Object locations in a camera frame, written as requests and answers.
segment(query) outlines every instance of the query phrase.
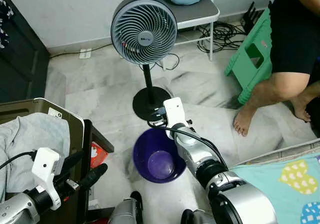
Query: electric fan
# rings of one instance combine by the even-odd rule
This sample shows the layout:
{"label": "electric fan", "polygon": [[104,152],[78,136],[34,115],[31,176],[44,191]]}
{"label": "electric fan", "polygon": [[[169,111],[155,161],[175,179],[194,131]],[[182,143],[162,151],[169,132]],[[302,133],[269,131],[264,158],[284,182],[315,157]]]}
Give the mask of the electric fan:
{"label": "electric fan", "polygon": [[124,0],[116,8],[111,39],[127,61],[143,66],[146,88],[133,98],[135,114],[146,121],[161,117],[153,113],[170,99],[167,91],[152,85],[150,64],[163,59],[177,38],[177,21],[163,0]]}

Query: fan logo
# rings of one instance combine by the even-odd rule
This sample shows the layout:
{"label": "fan logo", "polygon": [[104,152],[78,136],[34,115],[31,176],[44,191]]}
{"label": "fan logo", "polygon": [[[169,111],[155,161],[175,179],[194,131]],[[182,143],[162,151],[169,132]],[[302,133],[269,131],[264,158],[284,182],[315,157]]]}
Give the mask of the fan logo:
{"label": "fan logo", "polygon": [[141,46],[147,47],[153,42],[154,36],[150,31],[145,30],[140,32],[137,39]]}

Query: black cable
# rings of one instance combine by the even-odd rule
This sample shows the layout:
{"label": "black cable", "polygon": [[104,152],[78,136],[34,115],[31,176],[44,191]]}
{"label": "black cable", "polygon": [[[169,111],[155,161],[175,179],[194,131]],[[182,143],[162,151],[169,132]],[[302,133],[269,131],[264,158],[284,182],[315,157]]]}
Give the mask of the black cable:
{"label": "black cable", "polygon": [[[176,58],[177,58],[177,62],[173,65],[172,68],[166,68],[166,70],[172,71],[172,70],[174,70],[174,69],[176,69],[176,68],[178,67],[178,65],[179,65],[179,63],[180,63],[180,58],[179,58],[179,56],[178,56],[177,54],[174,54],[174,53],[168,53],[168,55],[173,55],[173,56],[176,56]],[[164,67],[163,67],[160,63],[158,63],[158,62],[156,62],[155,64],[156,64],[157,66],[161,67],[161,68],[164,68]]]}
{"label": "black cable", "polygon": [[[210,37],[209,25],[205,27],[199,26],[198,31],[202,33],[200,38]],[[213,52],[219,52],[221,50],[237,50],[242,40],[231,40],[231,38],[236,35],[246,35],[246,33],[239,27],[239,25],[232,25],[229,23],[224,23],[221,21],[216,21],[213,25],[213,44],[216,47],[213,47]],[[204,41],[208,40],[199,40],[197,42],[197,47],[200,51],[204,53],[210,53],[210,50],[204,44]]]}
{"label": "black cable", "polygon": [[224,158],[221,156],[220,152],[218,151],[217,147],[209,140],[205,139],[205,138],[200,138],[197,137],[196,135],[190,134],[188,132],[185,132],[183,130],[178,130],[178,129],[173,129],[173,128],[169,128],[166,126],[157,126],[157,125],[152,125],[149,121],[147,121],[147,124],[149,127],[151,128],[156,128],[156,129],[161,129],[161,130],[167,130],[167,131],[171,131],[171,132],[175,132],[175,133],[180,133],[183,135],[186,135],[188,137],[191,137],[193,139],[196,139],[197,141],[205,144],[207,147],[209,147],[212,151],[214,151],[214,153],[218,156],[220,162],[225,166],[225,168],[228,169],[228,166],[224,160]]}
{"label": "black cable", "polygon": [[56,58],[56,57],[63,56],[63,55],[93,52],[93,51],[99,50],[99,49],[101,49],[101,48],[105,48],[105,47],[107,47],[107,46],[110,46],[110,45],[111,45],[111,44],[102,45],[102,46],[100,46],[100,47],[94,48],[94,49],[92,49],[92,50],[87,50],[87,51],[64,52],[64,53],[60,53],[60,54],[57,54],[57,55],[52,55],[52,56],[50,56],[49,58],[51,59],[51,58]]}
{"label": "black cable", "polygon": [[22,157],[22,156],[26,156],[26,155],[29,155],[32,157],[32,160],[35,159],[36,157],[36,154],[37,154],[37,151],[27,151],[27,152],[22,152],[18,155],[15,155],[14,157],[10,158],[9,160],[7,160],[5,163],[3,163],[2,165],[0,165],[0,170],[5,167],[6,165],[8,165],[9,163],[11,163],[12,161],[14,161],[15,159],[19,158],[19,157]]}

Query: bare foot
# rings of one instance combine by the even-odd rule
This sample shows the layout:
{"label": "bare foot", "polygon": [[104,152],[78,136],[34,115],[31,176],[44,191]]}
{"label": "bare foot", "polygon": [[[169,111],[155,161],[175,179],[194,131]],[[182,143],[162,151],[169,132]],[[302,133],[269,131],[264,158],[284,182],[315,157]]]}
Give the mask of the bare foot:
{"label": "bare foot", "polygon": [[250,123],[256,111],[256,108],[250,108],[245,105],[236,115],[233,126],[239,134],[242,134],[242,136],[246,137],[248,135]]}
{"label": "bare foot", "polygon": [[311,122],[311,116],[306,112],[308,102],[304,101],[300,96],[294,97],[290,101],[294,107],[295,116],[305,122]]}

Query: fan head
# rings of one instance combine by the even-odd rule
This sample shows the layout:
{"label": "fan head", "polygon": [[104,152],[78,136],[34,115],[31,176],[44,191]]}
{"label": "fan head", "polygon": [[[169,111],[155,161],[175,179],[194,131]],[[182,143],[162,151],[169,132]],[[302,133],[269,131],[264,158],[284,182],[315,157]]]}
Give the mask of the fan head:
{"label": "fan head", "polygon": [[112,43],[129,62],[147,65],[163,59],[176,38],[176,18],[163,0],[124,0],[114,12]]}

